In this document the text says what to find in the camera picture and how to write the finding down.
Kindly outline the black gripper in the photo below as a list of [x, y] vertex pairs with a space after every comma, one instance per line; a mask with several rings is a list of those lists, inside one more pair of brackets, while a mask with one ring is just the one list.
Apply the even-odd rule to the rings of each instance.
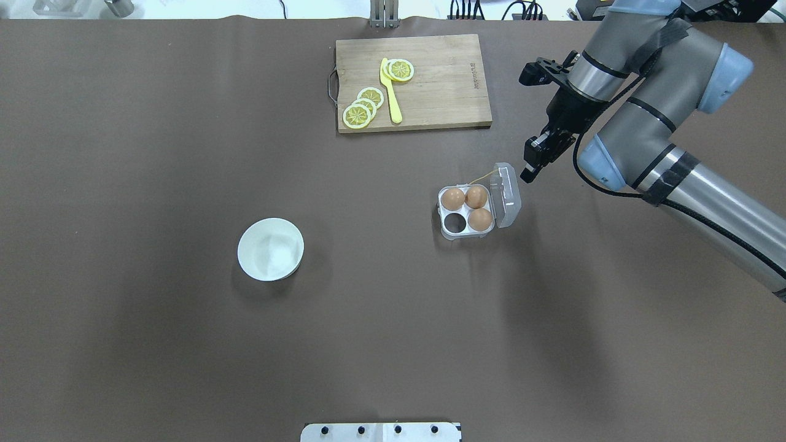
[[586, 97], [570, 87], [561, 87], [547, 106], [548, 123], [542, 133], [528, 138], [523, 146], [525, 166], [520, 179], [532, 184], [539, 172], [585, 134], [605, 109], [605, 101]]

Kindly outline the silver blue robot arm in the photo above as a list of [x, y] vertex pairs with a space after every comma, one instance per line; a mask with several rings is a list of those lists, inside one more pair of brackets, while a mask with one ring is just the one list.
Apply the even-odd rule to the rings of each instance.
[[671, 142], [696, 111], [714, 113], [754, 64], [683, 20], [680, 1], [615, 1], [581, 52], [523, 67], [524, 86], [555, 83], [547, 125], [523, 146], [530, 184], [573, 148], [601, 193], [683, 219], [784, 300], [784, 219]]

